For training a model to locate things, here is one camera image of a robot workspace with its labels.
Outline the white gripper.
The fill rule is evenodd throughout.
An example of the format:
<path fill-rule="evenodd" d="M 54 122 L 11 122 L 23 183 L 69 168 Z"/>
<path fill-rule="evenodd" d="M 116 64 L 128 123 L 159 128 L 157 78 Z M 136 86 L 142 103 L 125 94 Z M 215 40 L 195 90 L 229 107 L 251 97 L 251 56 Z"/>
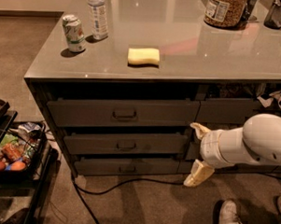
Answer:
<path fill-rule="evenodd" d="M 209 128 L 194 122 L 190 124 L 190 127 L 196 132 L 199 140 L 202 140 L 200 153 L 203 161 L 194 161 L 190 174 L 184 180 L 183 185 L 195 188 L 208 179 L 215 172 L 215 169 L 230 167 L 232 163 L 224 159 L 219 149 L 218 141 L 223 130 L 210 132 Z"/>

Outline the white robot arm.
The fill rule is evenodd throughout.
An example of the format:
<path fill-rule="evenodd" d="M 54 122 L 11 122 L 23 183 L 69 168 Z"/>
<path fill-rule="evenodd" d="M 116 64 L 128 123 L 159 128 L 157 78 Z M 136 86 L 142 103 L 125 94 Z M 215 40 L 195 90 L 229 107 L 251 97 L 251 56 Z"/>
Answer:
<path fill-rule="evenodd" d="M 250 117 L 242 128 L 210 130 L 190 125 L 201 141 L 202 161 L 195 160 L 184 180 L 187 187 L 197 187 L 217 169 L 237 164 L 281 166 L 281 118 L 272 114 Z"/>

